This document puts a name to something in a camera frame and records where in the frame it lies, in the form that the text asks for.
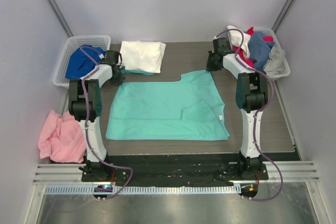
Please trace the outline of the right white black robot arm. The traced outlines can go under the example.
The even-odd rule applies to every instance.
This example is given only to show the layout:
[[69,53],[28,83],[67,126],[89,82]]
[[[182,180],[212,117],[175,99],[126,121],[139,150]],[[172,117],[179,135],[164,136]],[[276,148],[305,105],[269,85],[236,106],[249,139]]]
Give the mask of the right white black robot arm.
[[214,38],[207,60],[208,71],[228,70],[236,79],[236,104],[243,119],[243,140],[238,155],[237,173],[250,179],[262,170],[260,148],[261,110],[268,103],[267,79],[235,55],[226,38]]

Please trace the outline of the teal t shirt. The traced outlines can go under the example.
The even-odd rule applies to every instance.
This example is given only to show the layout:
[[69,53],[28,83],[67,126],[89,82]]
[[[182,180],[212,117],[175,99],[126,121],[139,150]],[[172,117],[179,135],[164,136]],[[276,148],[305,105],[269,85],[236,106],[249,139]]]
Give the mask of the teal t shirt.
[[224,107],[206,70],[175,82],[124,83],[111,104],[106,139],[226,141]]

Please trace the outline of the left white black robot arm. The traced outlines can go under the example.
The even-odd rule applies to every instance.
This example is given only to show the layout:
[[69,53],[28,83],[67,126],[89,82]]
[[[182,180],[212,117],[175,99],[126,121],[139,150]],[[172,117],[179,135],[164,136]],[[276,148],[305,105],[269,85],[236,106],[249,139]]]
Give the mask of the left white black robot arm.
[[100,129],[102,113],[101,87],[107,81],[119,86],[122,54],[83,45],[70,56],[66,77],[69,81],[68,111],[79,123],[86,143],[87,158],[81,168],[82,181],[109,180],[113,174]]

